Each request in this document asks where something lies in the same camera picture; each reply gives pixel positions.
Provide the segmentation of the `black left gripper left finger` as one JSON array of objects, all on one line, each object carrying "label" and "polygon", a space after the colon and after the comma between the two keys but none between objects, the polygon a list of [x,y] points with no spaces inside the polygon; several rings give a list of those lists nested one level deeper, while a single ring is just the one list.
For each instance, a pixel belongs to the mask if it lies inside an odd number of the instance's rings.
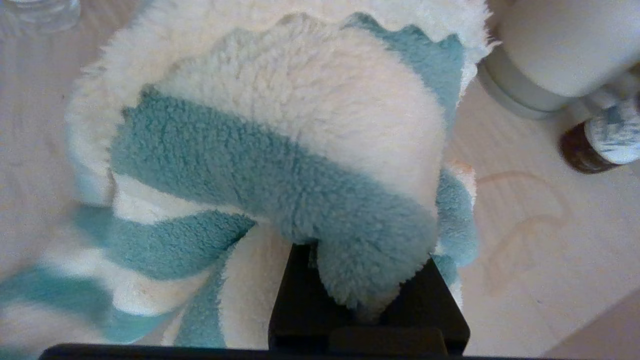
[{"label": "black left gripper left finger", "polygon": [[286,262],[268,327],[269,350],[326,352],[334,330],[352,313],[329,296],[317,269],[317,244],[294,244]]}]

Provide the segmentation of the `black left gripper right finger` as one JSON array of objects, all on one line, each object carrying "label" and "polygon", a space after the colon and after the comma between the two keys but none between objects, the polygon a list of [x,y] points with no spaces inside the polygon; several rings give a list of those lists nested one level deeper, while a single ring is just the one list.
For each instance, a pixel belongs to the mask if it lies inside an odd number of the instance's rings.
[{"label": "black left gripper right finger", "polygon": [[462,354],[470,327],[433,259],[400,287],[398,297],[384,310],[381,323],[403,328],[435,328],[446,351]]}]

